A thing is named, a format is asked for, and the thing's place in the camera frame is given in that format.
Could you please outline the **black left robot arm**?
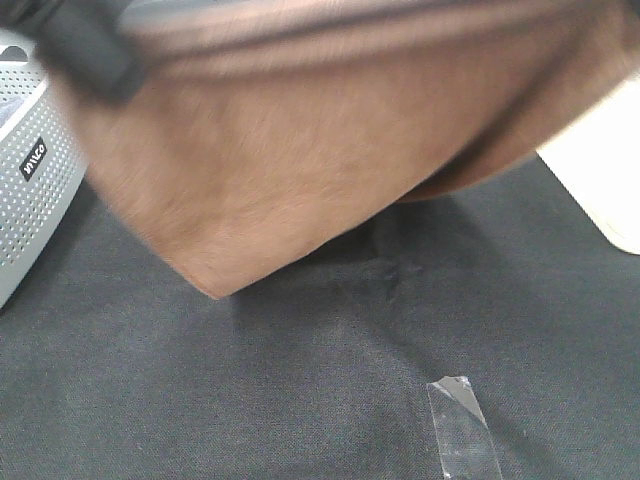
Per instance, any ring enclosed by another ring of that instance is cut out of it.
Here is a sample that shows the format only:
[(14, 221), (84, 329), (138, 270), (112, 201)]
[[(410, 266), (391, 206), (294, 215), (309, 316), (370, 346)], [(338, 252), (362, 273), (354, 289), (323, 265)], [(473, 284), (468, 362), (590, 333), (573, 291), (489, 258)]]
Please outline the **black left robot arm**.
[(3, 1), (1, 27), (106, 100), (127, 102), (144, 82), (135, 48), (99, 1)]

